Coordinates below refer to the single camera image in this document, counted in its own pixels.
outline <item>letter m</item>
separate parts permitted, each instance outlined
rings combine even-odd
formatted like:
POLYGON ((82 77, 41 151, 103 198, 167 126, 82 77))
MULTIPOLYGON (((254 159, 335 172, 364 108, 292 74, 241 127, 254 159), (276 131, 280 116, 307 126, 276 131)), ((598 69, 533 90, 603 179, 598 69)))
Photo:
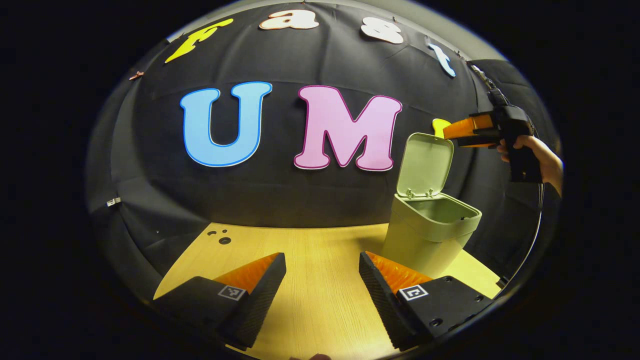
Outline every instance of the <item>letter m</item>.
POLYGON ((396 115, 402 104, 391 97, 372 97, 353 120, 338 89, 330 86, 305 86, 298 92, 307 102, 307 128, 302 153, 293 163, 299 168, 320 169, 331 160, 324 153, 324 136, 329 138, 338 164, 345 167, 362 142, 364 151, 356 159, 362 170, 386 171, 394 166, 391 158, 396 115))

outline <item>trash can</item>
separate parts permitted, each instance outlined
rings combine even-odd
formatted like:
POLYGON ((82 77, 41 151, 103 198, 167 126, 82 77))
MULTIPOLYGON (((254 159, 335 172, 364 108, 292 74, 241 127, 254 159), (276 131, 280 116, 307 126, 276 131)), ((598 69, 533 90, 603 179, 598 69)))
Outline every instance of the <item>trash can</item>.
POLYGON ((482 213, 441 190, 453 143, 429 134, 409 136, 381 255, 436 279, 460 253, 482 213))

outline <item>blue letter u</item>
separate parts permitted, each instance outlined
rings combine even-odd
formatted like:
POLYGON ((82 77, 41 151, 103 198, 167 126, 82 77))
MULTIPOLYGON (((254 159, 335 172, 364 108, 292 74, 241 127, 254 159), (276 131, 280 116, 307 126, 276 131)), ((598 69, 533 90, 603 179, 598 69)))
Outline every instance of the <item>blue letter u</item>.
POLYGON ((253 155, 260 144, 262 98, 271 92, 271 84, 262 81, 241 83, 231 89, 239 99, 238 136, 228 145, 211 138, 211 104, 220 91, 209 88, 191 92, 180 100, 184 109, 184 146, 197 163, 208 167, 229 167, 253 155))

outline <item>black backdrop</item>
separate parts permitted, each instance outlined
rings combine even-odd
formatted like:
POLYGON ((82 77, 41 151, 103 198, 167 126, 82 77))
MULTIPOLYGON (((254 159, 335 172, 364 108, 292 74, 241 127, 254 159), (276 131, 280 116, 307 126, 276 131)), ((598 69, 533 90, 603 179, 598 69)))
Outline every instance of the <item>black backdrop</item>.
MULTIPOLYGON (((82 189, 88 137, 115 79, 134 71, 132 64, 151 50, 159 34, 174 32, 217 4, 151 7, 132 0, 105 3, 98 12, 58 3, 25 5, 9 4, 3 13, 16 30, 6 37, 10 51, 3 63, 11 70, 9 79, 16 80, 14 94, 20 95, 19 106, 7 109, 22 115, 6 123, 17 135, 6 141, 34 148, 6 157, 16 171, 5 175, 5 219, 10 231, 11 225, 17 231, 3 247, 10 267, 4 283, 5 327, 11 332, 5 355, 213 356, 210 348, 153 320, 115 275, 96 246, 82 189)), ((429 2, 504 51, 540 90, 563 134, 567 166, 561 223, 553 241, 539 240, 547 251, 539 253, 540 263, 527 267, 534 272, 519 283, 522 296, 509 301, 491 324, 471 329, 468 342, 451 341, 446 348, 455 351, 448 358, 631 358, 631 332, 622 323, 630 319, 633 238, 620 232, 630 219, 611 208, 601 190, 615 184, 620 198, 633 198, 630 178, 614 165, 632 154, 626 151, 629 143, 620 141, 626 124, 620 119, 631 119, 625 112, 632 107, 620 100, 634 78, 630 61, 637 54, 620 36, 630 31, 633 22, 625 16, 633 12, 608 5, 429 2), (617 54, 615 66, 612 58, 594 51, 617 54), (608 129, 616 136, 594 131, 602 119, 610 120, 608 129), (605 259, 612 261, 605 264, 605 259)))
MULTIPOLYGON (((230 15, 233 23, 170 63, 165 59, 189 33, 171 44, 161 42, 125 74, 93 132, 87 196, 98 233, 109 234, 102 238, 109 260, 139 296, 152 297, 161 276, 209 222, 268 227, 388 222, 408 136, 433 134, 434 118, 454 122, 492 108, 482 81, 452 50, 401 23, 403 44, 371 39, 360 31, 362 19, 371 15, 321 3, 254 8, 230 15), (258 28, 269 14, 298 8, 314 11, 321 25, 258 28), (428 42, 448 55, 455 78, 442 70, 428 42), (129 81, 137 70, 145 75, 129 81), (273 84, 263 102, 258 151, 233 167, 199 165, 184 149, 180 99, 195 90, 218 88, 212 138, 230 143, 237 136, 237 99, 230 89, 245 81, 273 84), (352 161, 341 168, 325 140, 332 161, 328 167, 295 167, 307 110, 298 90, 305 85, 338 88, 353 116, 375 95, 401 101, 391 151, 395 166, 368 172, 352 161), (122 203, 104 209, 116 196, 122 203)), ((495 60, 474 63, 534 119, 543 141, 557 142, 542 101, 514 66, 495 60)), ((483 212, 466 249, 499 276, 510 278, 536 234, 540 209, 538 187, 509 183, 508 177, 508 166, 497 152, 456 148, 442 191, 483 212)), ((555 215, 557 195, 548 193, 556 198, 547 201, 555 215)), ((555 218, 547 220, 545 226, 551 228, 555 218)))

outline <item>light wood tabletop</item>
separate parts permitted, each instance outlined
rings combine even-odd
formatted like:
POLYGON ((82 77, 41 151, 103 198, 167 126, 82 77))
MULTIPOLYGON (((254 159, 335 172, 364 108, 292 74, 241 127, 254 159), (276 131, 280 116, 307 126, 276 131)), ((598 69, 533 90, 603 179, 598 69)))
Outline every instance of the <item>light wood tabletop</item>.
MULTIPOLYGON (((379 254, 387 227, 284 229, 211 223, 173 264, 154 298, 194 276, 214 279, 283 252, 287 273, 255 344, 245 353, 262 360, 306 360, 316 353, 332 360, 387 359, 399 351, 358 273, 360 252, 379 254), (221 244, 222 237, 231 242, 221 244)), ((440 274, 445 275, 487 297, 500 290, 499 277, 464 250, 440 274)))

